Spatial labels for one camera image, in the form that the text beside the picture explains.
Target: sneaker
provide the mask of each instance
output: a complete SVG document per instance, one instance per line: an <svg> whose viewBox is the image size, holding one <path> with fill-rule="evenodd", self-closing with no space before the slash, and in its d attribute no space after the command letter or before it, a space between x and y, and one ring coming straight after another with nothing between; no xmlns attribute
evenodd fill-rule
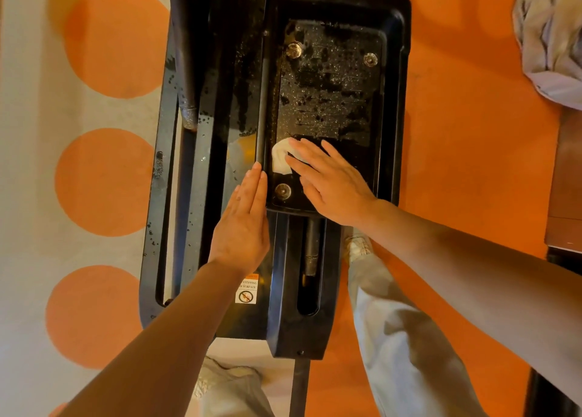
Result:
<svg viewBox="0 0 582 417"><path fill-rule="evenodd" d="M369 237L357 228L345 227L343 244L343 258L349 264L362 256L374 254L374 248Z"/></svg>
<svg viewBox="0 0 582 417"><path fill-rule="evenodd" d="M204 357L198 380L194 386L194 397L201 399L202 396L215 385L229 382L238 377L257 376L259 379L261 375L253 368L247 366L236 366L234 368L224 368L219 365L214 359Z"/></svg>

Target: metal bolt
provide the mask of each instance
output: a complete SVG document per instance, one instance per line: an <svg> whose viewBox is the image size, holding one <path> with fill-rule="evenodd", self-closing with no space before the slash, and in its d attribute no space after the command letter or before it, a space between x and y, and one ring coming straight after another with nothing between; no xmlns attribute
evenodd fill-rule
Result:
<svg viewBox="0 0 582 417"><path fill-rule="evenodd" d="M277 198L285 201L289 196L291 196L291 187L287 184L279 184L275 187L275 194L277 195Z"/></svg>
<svg viewBox="0 0 582 417"><path fill-rule="evenodd" d="M378 64L378 57L373 52L368 52L364 55L364 64L368 67L374 67Z"/></svg>
<svg viewBox="0 0 582 417"><path fill-rule="evenodd" d="M301 53L303 52L303 49L301 48L301 45L299 43L291 43L289 46L287 46L287 56L289 58L295 59L295 58L299 58L301 57Z"/></svg>

